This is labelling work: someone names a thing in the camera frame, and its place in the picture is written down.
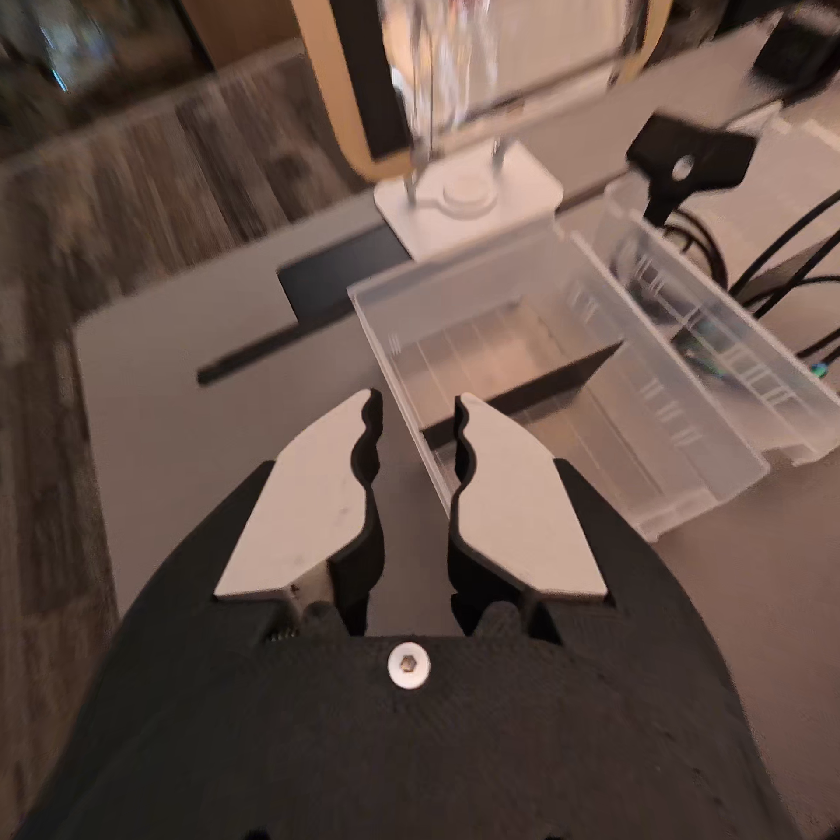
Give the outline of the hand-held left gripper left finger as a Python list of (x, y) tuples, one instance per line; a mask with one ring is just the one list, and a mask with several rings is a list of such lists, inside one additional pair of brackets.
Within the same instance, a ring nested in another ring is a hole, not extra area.
[(350, 635), (365, 635), (385, 566), (373, 490), (382, 430), (382, 394), (363, 389), (282, 449), (216, 584), (219, 601), (279, 601), (296, 618), (330, 603)]

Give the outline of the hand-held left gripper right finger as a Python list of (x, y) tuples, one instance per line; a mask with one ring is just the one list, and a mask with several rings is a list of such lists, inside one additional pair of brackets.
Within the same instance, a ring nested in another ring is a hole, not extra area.
[(454, 430), (448, 578), (464, 634), (496, 603), (537, 634), (548, 604), (603, 604), (607, 584), (550, 451), (468, 392), (455, 399)]

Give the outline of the black power adapter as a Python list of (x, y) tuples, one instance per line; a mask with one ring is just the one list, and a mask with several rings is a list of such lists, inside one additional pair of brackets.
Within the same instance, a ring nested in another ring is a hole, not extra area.
[(838, 8), (800, 3), (783, 12), (752, 70), (781, 85), (808, 87), (839, 67)]

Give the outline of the wooden framed instruction board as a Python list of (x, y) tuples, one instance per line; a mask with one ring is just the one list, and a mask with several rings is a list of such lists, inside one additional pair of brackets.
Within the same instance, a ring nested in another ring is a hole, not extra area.
[(633, 80), (666, 1), (295, 1), (332, 131), (367, 182)]

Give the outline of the cardboard box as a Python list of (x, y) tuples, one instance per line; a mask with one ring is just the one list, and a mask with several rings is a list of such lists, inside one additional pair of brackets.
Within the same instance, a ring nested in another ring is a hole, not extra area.
[(180, 1), (214, 68), (296, 39), (291, 1)]

